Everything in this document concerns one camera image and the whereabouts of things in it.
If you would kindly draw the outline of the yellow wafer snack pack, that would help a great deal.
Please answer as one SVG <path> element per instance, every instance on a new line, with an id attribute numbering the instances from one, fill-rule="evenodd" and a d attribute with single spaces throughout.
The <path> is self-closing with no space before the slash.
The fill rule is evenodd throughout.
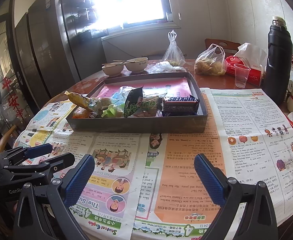
<path id="1" fill-rule="evenodd" d="M 101 102 L 96 98 L 89 98 L 82 94 L 65 91 L 64 94 L 75 105 L 82 107 L 90 112 L 98 112 L 102 110 Z"/>

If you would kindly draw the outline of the yellow pastry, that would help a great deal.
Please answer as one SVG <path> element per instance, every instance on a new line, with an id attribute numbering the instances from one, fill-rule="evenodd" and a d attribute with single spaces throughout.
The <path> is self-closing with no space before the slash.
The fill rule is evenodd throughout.
<path id="1" fill-rule="evenodd" d="M 124 116 L 123 110 L 114 104 L 108 106 L 107 109 L 103 110 L 102 118 L 122 118 Z"/>

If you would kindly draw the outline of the green peas snack bag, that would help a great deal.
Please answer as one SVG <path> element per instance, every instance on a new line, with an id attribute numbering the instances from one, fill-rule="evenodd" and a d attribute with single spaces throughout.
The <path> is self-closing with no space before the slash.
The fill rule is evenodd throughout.
<path id="1" fill-rule="evenodd" d="M 162 98 L 157 96 L 144 96 L 143 88 L 132 89 L 125 101 L 124 117 L 154 117 L 161 109 Z"/>

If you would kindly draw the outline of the Snickers bar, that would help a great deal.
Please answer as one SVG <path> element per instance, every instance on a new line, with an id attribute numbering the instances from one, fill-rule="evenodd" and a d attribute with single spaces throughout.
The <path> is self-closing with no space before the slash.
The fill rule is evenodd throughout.
<path id="1" fill-rule="evenodd" d="M 200 101 L 193 96 L 165 97 L 163 98 L 164 112 L 195 113 L 198 110 Z"/>

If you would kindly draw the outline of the orange rice cracker pack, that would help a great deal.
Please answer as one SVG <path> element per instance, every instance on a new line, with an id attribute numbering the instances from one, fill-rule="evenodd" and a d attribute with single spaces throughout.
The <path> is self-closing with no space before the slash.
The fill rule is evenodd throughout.
<path id="1" fill-rule="evenodd" d="M 72 114 L 73 119 L 88 119 L 95 118 L 97 113 L 95 111 L 88 111 L 82 107 L 78 107 Z"/>

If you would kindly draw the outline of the pork floss cake pack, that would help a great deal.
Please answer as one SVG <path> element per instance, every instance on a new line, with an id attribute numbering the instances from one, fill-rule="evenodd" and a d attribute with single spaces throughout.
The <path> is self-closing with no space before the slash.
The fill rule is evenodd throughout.
<path id="1" fill-rule="evenodd" d="M 111 98 L 101 97 L 96 100 L 96 109 L 103 111 L 108 108 L 109 105 L 113 104 L 114 101 Z"/>

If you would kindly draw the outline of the clear red-candy bag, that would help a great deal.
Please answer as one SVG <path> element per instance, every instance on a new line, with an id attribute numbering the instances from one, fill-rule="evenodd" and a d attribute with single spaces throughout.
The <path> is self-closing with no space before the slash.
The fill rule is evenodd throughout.
<path id="1" fill-rule="evenodd" d="M 111 96 L 112 102 L 116 105 L 121 105 L 125 103 L 129 93 L 134 90 L 131 86 L 122 86 Z"/>

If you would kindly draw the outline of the dark cardboard box tray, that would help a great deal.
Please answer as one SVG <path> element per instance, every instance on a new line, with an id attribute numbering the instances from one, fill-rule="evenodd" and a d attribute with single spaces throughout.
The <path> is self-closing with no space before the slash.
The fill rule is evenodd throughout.
<path id="1" fill-rule="evenodd" d="M 198 98 L 197 115 L 168 117 L 136 117 L 136 118 L 83 118 L 74 119 L 70 113 L 66 120 L 74 131 L 90 131 L 102 133 L 202 133 L 205 130 L 208 112 L 202 93 L 189 72 L 142 74 L 106 79 L 100 82 L 88 96 L 96 96 L 107 85 L 139 85 L 156 81 L 175 81 L 187 79 L 191 95 Z"/>

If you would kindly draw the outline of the right ceramic bowl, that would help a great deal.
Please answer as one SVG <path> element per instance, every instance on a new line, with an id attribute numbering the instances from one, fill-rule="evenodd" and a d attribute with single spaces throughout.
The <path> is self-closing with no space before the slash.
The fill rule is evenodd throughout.
<path id="1" fill-rule="evenodd" d="M 133 73 L 141 73 L 145 70 L 148 64 L 147 57 L 139 57 L 126 61 L 125 66 L 127 70 Z"/>

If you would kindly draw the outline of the chopsticks pair on bowls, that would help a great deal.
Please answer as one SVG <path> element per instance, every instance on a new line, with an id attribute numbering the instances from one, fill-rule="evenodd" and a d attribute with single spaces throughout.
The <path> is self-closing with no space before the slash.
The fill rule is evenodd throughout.
<path id="1" fill-rule="evenodd" d="M 110 63 L 103 63 L 103 66 L 107 66 L 107 65 L 112 65 L 112 64 L 120 64 L 120 65 L 127 65 L 127 64 L 135 64 L 135 63 L 141 63 L 143 61 L 116 61 L 114 60 L 113 62 Z"/>

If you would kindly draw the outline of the pink Chinese workbook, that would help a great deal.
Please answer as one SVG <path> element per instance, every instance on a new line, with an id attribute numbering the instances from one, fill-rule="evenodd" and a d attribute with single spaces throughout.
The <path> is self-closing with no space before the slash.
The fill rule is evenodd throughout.
<path id="1" fill-rule="evenodd" d="M 189 96 L 191 90 L 186 77 L 166 78 L 155 80 L 138 80 L 132 82 L 120 82 L 103 85 L 96 97 L 112 97 L 121 87 L 131 89 L 142 87 L 144 96 L 166 94 L 166 96 Z"/>

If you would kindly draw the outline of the clear plastic cup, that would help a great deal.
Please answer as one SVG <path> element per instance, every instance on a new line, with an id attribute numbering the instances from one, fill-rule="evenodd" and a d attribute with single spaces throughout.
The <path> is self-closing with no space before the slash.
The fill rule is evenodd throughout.
<path id="1" fill-rule="evenodd" d="M 251 68 L 243 64 L 234 64 L 235 86 L 245 88 Z"/>

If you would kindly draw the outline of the black thermos bottle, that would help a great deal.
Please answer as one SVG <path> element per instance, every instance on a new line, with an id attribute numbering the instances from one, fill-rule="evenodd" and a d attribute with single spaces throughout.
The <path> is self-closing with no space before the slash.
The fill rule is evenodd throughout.
<path id="1" fill-rule="evenodd" d="M 268 55 L 262 90 L 281 105 L 285 99 L 291 71 L 293 44 L 286 22 L 279 16 L 272 17 L 268 33 Z"/>

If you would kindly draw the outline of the tall tied plastic bag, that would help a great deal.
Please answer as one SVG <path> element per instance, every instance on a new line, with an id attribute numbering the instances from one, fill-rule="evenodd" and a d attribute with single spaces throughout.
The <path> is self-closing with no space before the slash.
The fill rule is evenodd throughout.
<path id="1" fill-rule="evenodd" d="M 162 61 L 168 61 L 174 67 L 183 67 L 185 64 L 185 59 L 183 52 L 180 50 L 176 43 L 177 34 L 172 29 L 172 31 L 168 32 L 168 40 L 169 46 L 165 51 L 164 56 L 162 57 Z"/>

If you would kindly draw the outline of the window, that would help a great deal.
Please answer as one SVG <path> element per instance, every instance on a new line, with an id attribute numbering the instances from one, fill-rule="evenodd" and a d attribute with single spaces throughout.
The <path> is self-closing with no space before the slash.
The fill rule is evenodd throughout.
<path id="1" fill-rule="evenodd" d="M 104 40 L 140 31 L 180 27 L 177 0 L 91 0 Z"/>

